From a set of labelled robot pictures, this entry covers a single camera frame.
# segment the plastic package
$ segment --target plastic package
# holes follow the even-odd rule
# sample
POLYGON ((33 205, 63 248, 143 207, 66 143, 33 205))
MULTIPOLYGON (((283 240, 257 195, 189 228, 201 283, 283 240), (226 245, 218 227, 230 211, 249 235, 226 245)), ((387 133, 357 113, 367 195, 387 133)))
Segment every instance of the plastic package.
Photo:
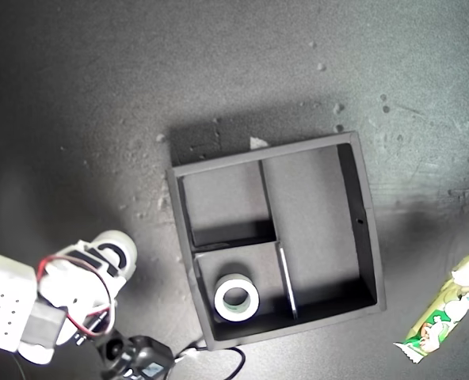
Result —
POLYGON ((469 310, 469 255, 451 274, 406 339, 394 343, 414 363, 437 350, 469 310))

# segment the black wire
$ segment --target black wire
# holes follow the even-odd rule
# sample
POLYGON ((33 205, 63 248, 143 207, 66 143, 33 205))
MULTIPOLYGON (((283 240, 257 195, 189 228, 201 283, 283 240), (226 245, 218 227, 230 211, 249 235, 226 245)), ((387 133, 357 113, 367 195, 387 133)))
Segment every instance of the black wire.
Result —
POLYGON ((231 348, 226 348, 226 349, 237 352, 242 357, 242 359, 240 360, 240 364, 236 367, 236 369, 233 371, 233 373, 230 374, 228 377, 226 377, 226 380, 233 380, 233 378, 235 378, 236 375, 240 373, 243 366, 245 365, 246 357, 245 357, 245 353, 242 350, 240 350, 239 348, 231 347, 231 348))
MULTIPOLYGON (((206 347, 194 347, 194 348, 196 349, 196 351, 207 351, 207 350, 208 350, 206 347)), ((224 349, 225 349, 226 351, 229 350, 229 351, 236 352, 236 353, 238 353, 238 354, 242 357, 242 359, 240 360, 240 363, 239 363, 239 365, 236 367, 236 369, 235 369, 233 372, 231 372, 231 374, 230 374, 229 376, 227 376, 227 377, 224 379, 224 380, 233 380, 233 379, 240 373, 240 371, 242 370, 243 366, 245 366, 245 361, 246 361, 245 353, 244 353, 242 350, 240 350, 239 348, 236 348, 236 347, 224 348, 224 349)), ((182 352, 180 352, 180 353, 175 357, 175 359, 180 358, 182 352)), ((171 368, 170 370, 168 370, 168 372, 166 373, 166 376, 164 376, 164 380, 169 380, 169 379, 170 379, 171 370, 172 370, 172 368, 171 368)))

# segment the black tray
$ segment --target black tray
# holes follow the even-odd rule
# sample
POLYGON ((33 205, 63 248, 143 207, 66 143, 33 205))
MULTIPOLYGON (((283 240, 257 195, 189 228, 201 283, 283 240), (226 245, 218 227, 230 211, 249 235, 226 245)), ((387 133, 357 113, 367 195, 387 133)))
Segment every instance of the black tray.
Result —
POLYGON ((386 308, 356 133, 179 166, 170 169, 168 181, 210 350, 386 308), (248 276, 259 292, 260 307, 247 321, 225 321, 213 307, 215 283, 229 273, 248 276))

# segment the gray surface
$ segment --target gray surface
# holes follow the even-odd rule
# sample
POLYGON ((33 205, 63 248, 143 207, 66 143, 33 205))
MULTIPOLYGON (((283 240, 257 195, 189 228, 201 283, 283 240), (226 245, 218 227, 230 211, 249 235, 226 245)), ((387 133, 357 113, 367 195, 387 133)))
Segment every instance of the gray surface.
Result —
POLYGON ((196 247, 265 235, 275 240, 258 162, 185 176, 183 188, 196 247))
MULTIPOLYGON (((36 264, 123 227, 140 260, 117 326, 178 351, 200 326, 158 206, 170 155, 337 124, 360 132, 388 309, 247 346, 239 378, 469 379, 469 314, 417 366, 391 346, 469 252, 469 1, 0 1, 0 253, 36 264)), ((24 367, 33 380, 96 378, 95 355, 67 347, 24 367)), ((237 360, 205 353, 172 380, 223 378, 237 360)), ((0 378, 16 376, 0 352, 0 378)))
POLYGON ((270 158, 264 168, 297 305, 341 297, 360 271, 337 147, 270 158))

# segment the white tape roll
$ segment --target white tape roll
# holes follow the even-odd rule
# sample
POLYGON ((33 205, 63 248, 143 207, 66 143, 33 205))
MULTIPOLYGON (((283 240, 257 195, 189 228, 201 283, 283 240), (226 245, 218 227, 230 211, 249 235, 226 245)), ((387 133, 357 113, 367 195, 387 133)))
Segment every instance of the white tape roll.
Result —
POLYGON ((234 273, 225 275, 216 286, 215 309, 219 315, 232 322, 246 321, 252 317, 259 307, 259 293, 256 287, 244 275, 234 273), (230 305, 224 301, 224 296, 231 289, 240 288, 247 292, 247 298, 239 305, 230 305))

